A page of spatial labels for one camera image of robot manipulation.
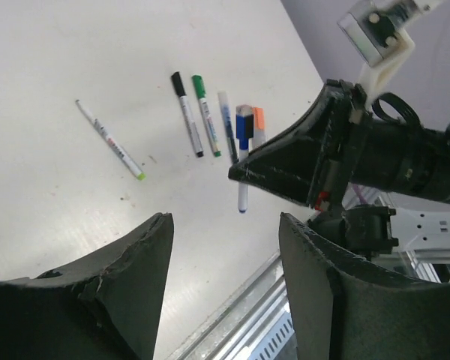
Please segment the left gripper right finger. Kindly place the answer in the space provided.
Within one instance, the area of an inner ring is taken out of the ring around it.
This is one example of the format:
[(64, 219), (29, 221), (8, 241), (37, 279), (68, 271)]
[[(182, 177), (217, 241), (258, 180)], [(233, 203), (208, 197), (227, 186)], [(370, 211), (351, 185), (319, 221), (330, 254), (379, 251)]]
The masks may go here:
[(368, 262), (288, 213), (279, 245), (300, 359), (450, 359), (450, 283)]

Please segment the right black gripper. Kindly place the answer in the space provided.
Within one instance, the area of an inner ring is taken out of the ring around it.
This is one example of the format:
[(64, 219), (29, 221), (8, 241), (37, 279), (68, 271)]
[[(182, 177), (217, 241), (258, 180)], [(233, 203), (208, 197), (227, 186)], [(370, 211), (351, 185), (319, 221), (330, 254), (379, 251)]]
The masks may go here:
[(371, 113), (359, 84), (328, 80), (308, 111), (229, 168), (254, 186), (301, 206), (340, 206), (368, 135)]

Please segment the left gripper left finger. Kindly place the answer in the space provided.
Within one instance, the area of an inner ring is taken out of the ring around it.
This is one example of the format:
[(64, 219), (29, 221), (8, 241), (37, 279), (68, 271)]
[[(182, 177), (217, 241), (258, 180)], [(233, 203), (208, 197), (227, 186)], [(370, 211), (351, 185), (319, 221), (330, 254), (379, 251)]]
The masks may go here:
[(170, 213), (36, 278), (0, 281), (0, 359), (152, 359)]

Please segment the orange pen cap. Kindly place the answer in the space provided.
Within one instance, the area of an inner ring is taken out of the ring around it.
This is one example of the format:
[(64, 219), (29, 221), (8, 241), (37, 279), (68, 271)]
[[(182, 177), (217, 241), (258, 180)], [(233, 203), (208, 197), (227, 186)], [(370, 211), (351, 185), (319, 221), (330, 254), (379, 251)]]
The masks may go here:
[(256, 131), (264, 131), (266, 129), (263, 108), (253, 107), (253, 123)]

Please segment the white pen blue tip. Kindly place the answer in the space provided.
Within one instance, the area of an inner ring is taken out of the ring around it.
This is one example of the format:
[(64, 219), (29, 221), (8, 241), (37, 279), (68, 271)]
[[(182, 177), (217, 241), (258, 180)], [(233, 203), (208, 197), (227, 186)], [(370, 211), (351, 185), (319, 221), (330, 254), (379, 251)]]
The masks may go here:
[[(249, 138), (239, 140), (239, 160), (243, 161), (249, 154)], [(244, 214), (248, 210), (248, 185), (242, 175), (238, 182), (238, 211)]]

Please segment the white pen clear cap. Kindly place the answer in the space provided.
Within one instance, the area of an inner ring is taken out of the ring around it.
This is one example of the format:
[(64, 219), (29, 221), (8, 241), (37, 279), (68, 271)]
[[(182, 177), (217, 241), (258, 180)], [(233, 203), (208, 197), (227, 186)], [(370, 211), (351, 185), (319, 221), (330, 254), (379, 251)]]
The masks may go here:
[(75, 104), (82, 115), (100, 135), (102, 140), (109, 146), (112, 152), (127, 167), (127, 169), (133, 174), (133, 176), (140, 181), (145, 179), (146, 175), (142, 171), (140, 166), (132, 159), (132, 157), (125, 151), (125, 149), (118, 144), (116, 139), (111, 135), (111, 133), (106, 129), (101, 121), (97, 117), (95, 117), (92, 112), (82, 104), (80, 100), (75, 100)]

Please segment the white marker green end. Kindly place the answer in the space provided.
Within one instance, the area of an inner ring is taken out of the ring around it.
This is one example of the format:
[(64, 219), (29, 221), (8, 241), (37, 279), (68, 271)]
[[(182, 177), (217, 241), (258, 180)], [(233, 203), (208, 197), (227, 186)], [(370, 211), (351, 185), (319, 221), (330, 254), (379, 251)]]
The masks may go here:
[(200, 140), (200, 135), (198, 134), (193, 114), (191, 112), (188, 96), (186, 94), (185, 87), (183, 86), (181, 74), (178, 71), (173, 73), (171, 76), (171, 81), (175, 94), (178, 97), (178, 101), (181, 106), (181, 111), (184, 116), (184, 121), (187, 127), (188, 135), (190, 137), (193, 152), (198, 158), (201, 158), (204, 155), (203, 146)]

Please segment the orange tip clear marker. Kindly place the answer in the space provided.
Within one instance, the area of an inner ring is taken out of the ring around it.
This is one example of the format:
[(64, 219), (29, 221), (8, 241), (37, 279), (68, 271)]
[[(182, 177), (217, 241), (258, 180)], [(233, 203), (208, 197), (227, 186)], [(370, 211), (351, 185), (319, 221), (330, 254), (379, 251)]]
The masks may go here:
[(259, 148), (266, 142), (266, 132), (263, 129), (255, 128), (252, 138), (253, 149)]

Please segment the blue white pen cap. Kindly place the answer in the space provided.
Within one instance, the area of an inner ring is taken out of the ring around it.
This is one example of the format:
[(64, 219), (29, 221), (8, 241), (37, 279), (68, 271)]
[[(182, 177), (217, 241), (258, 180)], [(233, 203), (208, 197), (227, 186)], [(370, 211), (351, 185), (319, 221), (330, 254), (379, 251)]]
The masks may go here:
[(236, 138), (240, 150), (249, 149), (249, 141), (254, 137), (254, 111), (247, 104), (238, 105), (235, 108)]

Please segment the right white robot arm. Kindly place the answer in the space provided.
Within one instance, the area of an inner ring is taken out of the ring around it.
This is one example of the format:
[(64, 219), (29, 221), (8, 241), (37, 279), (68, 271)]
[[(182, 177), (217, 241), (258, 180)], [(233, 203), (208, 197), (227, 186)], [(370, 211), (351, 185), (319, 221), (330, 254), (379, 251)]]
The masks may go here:
[(308, 226), (365, 257), (450, 251), (450, 214), (345, 205), (349, 185), (450, 205), (450, 125), (422, 126), (398, 96), (371, 108), (360, 85), (328, 80), (294, 124), (229, 168), (230, 179), (316, 211)]

